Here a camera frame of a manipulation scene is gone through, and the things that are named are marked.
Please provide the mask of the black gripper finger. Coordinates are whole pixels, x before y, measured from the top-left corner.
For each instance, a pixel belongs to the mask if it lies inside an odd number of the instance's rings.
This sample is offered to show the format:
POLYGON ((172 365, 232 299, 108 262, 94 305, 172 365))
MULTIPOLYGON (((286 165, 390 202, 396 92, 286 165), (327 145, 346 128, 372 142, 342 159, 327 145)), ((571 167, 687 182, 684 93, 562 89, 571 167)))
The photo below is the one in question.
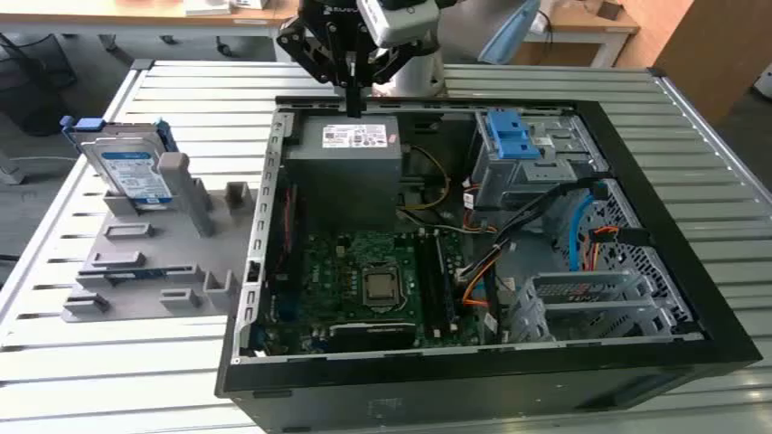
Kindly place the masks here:
POLYGON ((291 19, 276 38, 292 60, 320 83, 331 83, 346 98, 347 114, 358 117, 358 87, 348 55, 356 38, 340 20, 302 16, 291 19))
POLYGON ((367 88, 374 84, 386 84, 407 65, 411 58, 423 49, 423 42, 412 38, 396 47, 388 48, 384 54, 372 57, 376 51, 374 37, 366 24, 359 25, 355 51, 355 117, 360 118, 368 95, 367 88))

